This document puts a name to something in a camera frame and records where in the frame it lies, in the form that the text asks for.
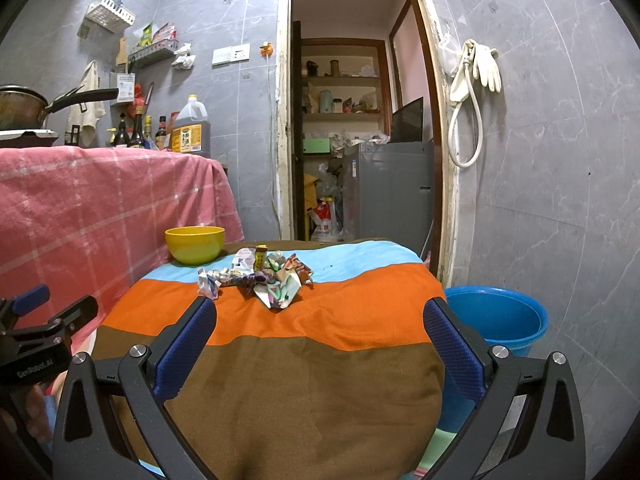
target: gray appliance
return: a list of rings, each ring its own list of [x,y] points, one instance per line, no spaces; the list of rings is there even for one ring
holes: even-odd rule
[[[344,150],[344,239],[388,238],[420,255],[433,220],[433,141]]]

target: yellow label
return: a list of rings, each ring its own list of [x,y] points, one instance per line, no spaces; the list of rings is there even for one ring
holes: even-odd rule
[[[202,126],[192,124],[174,130],[173,151],[192,153],[202,151]]]

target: frying pan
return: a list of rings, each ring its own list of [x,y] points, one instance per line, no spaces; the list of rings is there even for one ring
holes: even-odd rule
[[[35,90],[25,86],[0,86],[0,131],[41,130],[49,114],[68,106],[96,101],[108,101],[118,97],[117,88],[99,88],[80,92],[74,88],[51,103]]]

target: bowl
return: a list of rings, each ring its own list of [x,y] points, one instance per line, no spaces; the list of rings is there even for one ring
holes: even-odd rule
[[[212,262],[225,244],[222,227],[176,227],[164,232],[169,252],[180,263],[196,266]]]

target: pink cloth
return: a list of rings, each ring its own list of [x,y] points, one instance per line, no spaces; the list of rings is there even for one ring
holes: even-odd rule
[[[151,150],[0,150],[0,215],[0,297],[48,285],[49,303],[20,320],[31,326],[94,296],[98,318],[75,343],[169,260],[165,230],[217,225],[226,242],[244,239],[217,161]]]

